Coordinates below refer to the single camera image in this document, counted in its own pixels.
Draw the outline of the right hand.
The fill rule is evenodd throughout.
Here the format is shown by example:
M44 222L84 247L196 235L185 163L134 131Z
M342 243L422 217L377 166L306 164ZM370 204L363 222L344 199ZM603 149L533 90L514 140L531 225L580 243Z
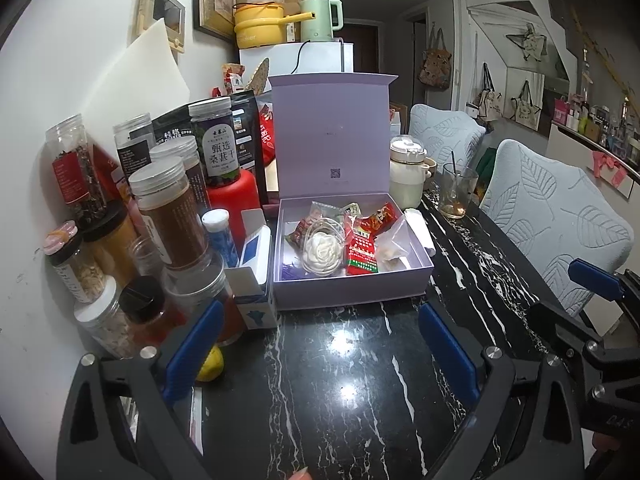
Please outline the right hand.
M596 450L594 455L601 456L618 452L623 443L613 437L595 432L592 436L592 446Z

